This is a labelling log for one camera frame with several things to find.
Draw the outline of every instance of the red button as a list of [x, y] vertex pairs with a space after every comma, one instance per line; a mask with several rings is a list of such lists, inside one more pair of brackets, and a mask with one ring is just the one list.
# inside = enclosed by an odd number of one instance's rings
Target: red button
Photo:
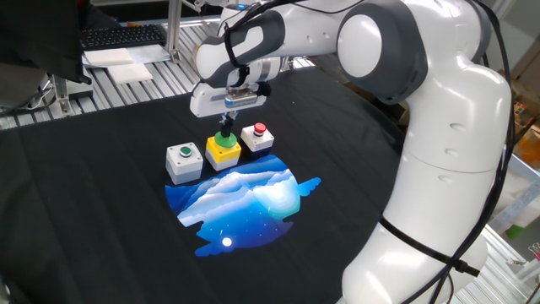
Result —
[[267, 126], [264, 125], [264, 123], [256, 123], [255, 124], [255, 132], [256, 133], [264, 133], [267, 130]]

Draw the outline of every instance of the cardboard box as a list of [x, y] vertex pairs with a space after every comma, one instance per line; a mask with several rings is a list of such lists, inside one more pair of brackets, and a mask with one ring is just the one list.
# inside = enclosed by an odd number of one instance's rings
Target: cardboard box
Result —
[[512, 79], [510, 87], [514, 97], [516, 133], [519, 133], [531, 121], [536, 121], [540, 116], [540, 97], [519, 80]]
[[523, 136], [514, 153], [536, 170], [540, 170], [540, 122], [536, 122]]
[[540, 95], [540, 36], [516, 64], [512, 77], [527, 86], [531, 92]]

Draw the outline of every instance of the blue mountain image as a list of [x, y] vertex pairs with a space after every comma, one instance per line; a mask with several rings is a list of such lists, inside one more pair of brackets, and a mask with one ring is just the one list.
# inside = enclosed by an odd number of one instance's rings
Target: blue mountain image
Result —
[[210, 242], [195, 251], [198, 257], [267, 245], [285, 234], [320, 178], [298, 184], [289, 168], [269, 155], [249, 165], [223, 172], [196, 186], [166, 187], [170, 208], [189, 227], [202, 222], [199, 237]]

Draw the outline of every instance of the black cloth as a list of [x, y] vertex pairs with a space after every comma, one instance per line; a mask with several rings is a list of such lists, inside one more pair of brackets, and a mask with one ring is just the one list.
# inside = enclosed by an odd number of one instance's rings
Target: black cloth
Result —
[[[264, 122], [299, 182], [291, 230], [252, 249], [198, 258], [206, 242], [165, 199], [165, 151], [203, 152], [217, 117], [189, 95], [0, 132], [0, 273], [18, 303], [335, 303], [344, 268], [390, 197], [403, 136], [372, 105], [316, 69], [273, 81], [236, 134]], [[217, 175], [205, 164], [202, 179]]]

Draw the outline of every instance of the metal pole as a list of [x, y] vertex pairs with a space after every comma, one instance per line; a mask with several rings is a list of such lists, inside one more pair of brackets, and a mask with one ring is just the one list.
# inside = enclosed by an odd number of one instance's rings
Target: metal pole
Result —
[[57, 95], [57, 104], [60, 106], [60, 112], [65, 117], [75, 115], [71, 103], [69, 103], [68, 82], [66, 79], [52, 75], [52, 84]]
[[281, 58], [281, 72], [289, 71], [290, 69], [293, 69], [293, 61], [290, 60], [290, 57], [282, 57]]
[[169, 26], [167, 33], [167, 52], [172, 61], [180, 62], [180, 18], [182, 15], [182, 0], [169, 1]]
[[503, 233], [508, 228], [509, 223], [523, 213], [527, 206], [540, 196], [540, 172], [532, 169], [515, 155], [512, 155], [510, 168], [527, 179], [531, 186], [514, 203], [503, 209], [489, 222], [489, 226], [499, 234]]

